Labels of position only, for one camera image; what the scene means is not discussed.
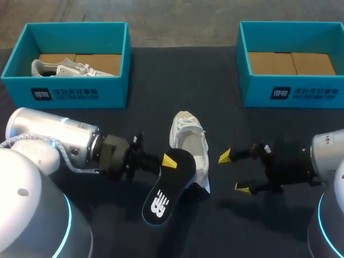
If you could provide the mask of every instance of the logo on box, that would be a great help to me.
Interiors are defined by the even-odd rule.
[[[51,101],[52,97],[47,88],[33,88],[31,93],[36,101]]]
[[[287,99],[291,87],[274,87],[270,99]]]

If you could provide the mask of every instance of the new balance logo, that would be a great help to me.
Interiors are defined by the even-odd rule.
[[[150,206],[150,210],[156,214],[158,218],[161,218],[163,213],[166,210],[166,206],[168,205],[169,200],[167,197],[162,193],[162,191],[157,192],[157,196],[154,198],[152,205]]]

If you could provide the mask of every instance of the cable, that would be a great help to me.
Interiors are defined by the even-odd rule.
[[[60,150],[61,155],[67,165],[67,167],[75,173],[91,173],[91,174],[98,174],[98,170],[97,169],[80,169],[80,168],[75,168],[69,157],[68,154],[64,148],[64,146],[62,145],[62,143],[55,138],[52,137],[45,137],[45,136],[41,136],[41,135],[36,135],[36,134],[21,134],[15,137],[12,137],[6,141],[4,141],[3,143],[0,144],[0,148],[6,148],[6,147],[12,147],[13,144],[17,141],[20,140],[42,140],[45,142],[48,142],[52,147],[57,146],[57,148]]]

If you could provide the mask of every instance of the silver robot arm segment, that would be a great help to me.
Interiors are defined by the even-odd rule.
[[[59,140],[76,168],[85,168],[92,161],[92,152],[100,136],[97,126],[24,107],[11,115],[6,127],[6,140],[21,134]]]
[[[344,130],[317,134],[310,148],[314,172],[327,185],[344,160]]]

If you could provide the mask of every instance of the shoe box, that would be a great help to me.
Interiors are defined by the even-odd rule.
[[[344,108],[344,26],[242,21],[236,66],[245,107]]]
[[[32,77],[31,63],[65,58],[114,77]],[[96,109],[126,107],[131,43],[128,24],[26,24],[1,79],[16,107]]]

